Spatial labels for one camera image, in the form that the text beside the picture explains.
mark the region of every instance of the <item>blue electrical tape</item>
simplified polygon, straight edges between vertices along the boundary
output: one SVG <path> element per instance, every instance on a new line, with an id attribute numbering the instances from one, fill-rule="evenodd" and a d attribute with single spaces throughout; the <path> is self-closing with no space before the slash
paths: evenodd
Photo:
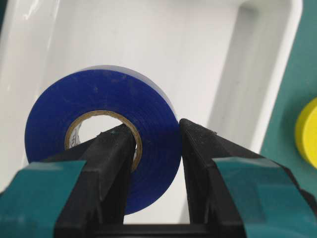
<path id="1" fill-rule="evenodd" d="M 126 206 L 126 214 L 137 212 L 155 202 L 173 181 L 180 163 L 181 136 L 166 95 L 135 71 L 96 66 L 51 85 L 27 120 L 28 161 L 41 161 L 65 150 L 69 128 L 78 118 L 96 111 L 121 115 L 140 135 L 142 156 L 131 173 Z"/>

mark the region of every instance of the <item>teal surface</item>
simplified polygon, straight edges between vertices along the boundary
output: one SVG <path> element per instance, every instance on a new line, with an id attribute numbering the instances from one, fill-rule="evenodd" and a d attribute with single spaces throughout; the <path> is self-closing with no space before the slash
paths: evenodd
<path id="1" fill-rule="evenodd" d="M 248 238 L 315 238 L 317 220 L 286 172 L 268 159 L 214 159 Z"/>
<path id="2" fill-rule="evenodd" d="M 301 188 L 317 198 L 317 170 L 298 153 L 295 122 L 317 97 L 317 0 L 304 0 L 304 11 L 261 153 L 294 174 Z"/>
<path id="3" fill-rule="evenodd" d="M 31 163 L 0 196 L 1 238 L 52 238 L 85 161 Z"/>

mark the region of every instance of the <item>white plastic container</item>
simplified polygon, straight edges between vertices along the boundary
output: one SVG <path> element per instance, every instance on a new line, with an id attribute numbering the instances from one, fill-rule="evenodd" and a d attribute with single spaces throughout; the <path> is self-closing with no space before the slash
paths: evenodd
<path id="1" fill-rule="evenodd" d="M 301 11 L 301 0 L 9 0 L 0 39 L 0 190 L 27 164 L 24 128 L 37 97 L 92 65 L 146 75 L 179 119 L 259 152 Z M 182 165 L 169 190 L 125 222 L 188 222 Z"/>

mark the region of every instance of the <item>yellow object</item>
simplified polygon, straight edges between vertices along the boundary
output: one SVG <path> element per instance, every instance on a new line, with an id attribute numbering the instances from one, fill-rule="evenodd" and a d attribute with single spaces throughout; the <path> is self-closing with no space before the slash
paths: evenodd
<path id="1" fill-rule="evenodd" d="M 297 118 L 295 141 L 302 157 L 317 168 L 317 98 L 308 103 Z"/>

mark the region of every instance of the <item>tape core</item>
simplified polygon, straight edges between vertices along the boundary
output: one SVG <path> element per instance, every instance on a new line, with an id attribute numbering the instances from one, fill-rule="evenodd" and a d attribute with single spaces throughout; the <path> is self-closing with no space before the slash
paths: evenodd
<path id="1" fill-rule="evenodd" d="M 103 111 L 103 110 L 91 111 L 91 112 L 88 112 L 88 113 L 81 115 L 75 121 L 73 121 L 66 132 L 65 141 L 64 141 L 65 149 L 70 149 L 76 145 L 79 145 L 80 140 L 79 140 L 78 131 L 79 131 L 79 128 L 81 126 L 81 123 L 88 118 L 91 118 L 94 116 L 99 116 L 99 115 L 110 116 L 112 118 L 118 119 L 123 124 L 125 124 L 127 127 L 130 128 L 130 130 L 134 136 L 135 142 L 137 144 L 136 155 L 133 159 L 132 167 L 131 167 L 131 172 L 135 171 L 139 162 L 140 162 L 141 156 L 142 156 L 142 140 L 141 140 L 140 134 L 139 134 L 138 130 L 136 129 L 136 127 L 132 124 L 132 122 L 130 122 L 124 116 L 122 116 L 118 113 L 112 112 L 112 111 Z"/>

